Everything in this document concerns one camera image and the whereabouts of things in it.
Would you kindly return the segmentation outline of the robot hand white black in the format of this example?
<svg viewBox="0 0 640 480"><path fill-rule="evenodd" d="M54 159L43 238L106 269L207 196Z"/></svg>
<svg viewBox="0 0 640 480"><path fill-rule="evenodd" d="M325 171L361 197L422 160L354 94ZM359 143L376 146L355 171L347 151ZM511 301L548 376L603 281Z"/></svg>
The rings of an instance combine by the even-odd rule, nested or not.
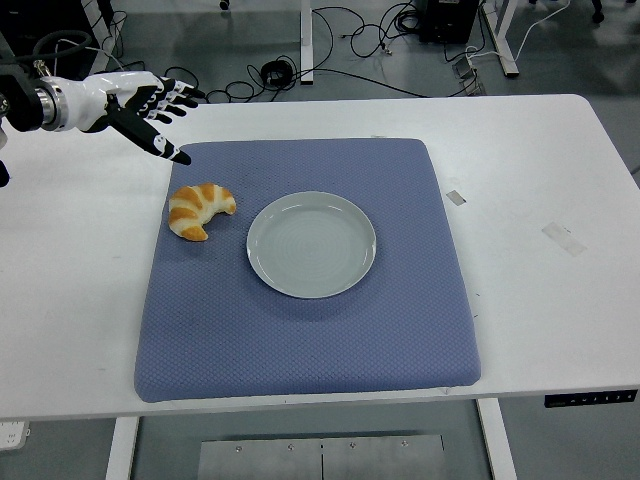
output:
<svg viewBox="0 0 640 480"><path fill-rule="evenodd" d="M153 121L169 124L198 106L204 93L194 86L148 71L91 75L82 81L63 81L69 102L70 126L84 133L115 129L142 150L189 165L191 158L171 143Z"/></svg>

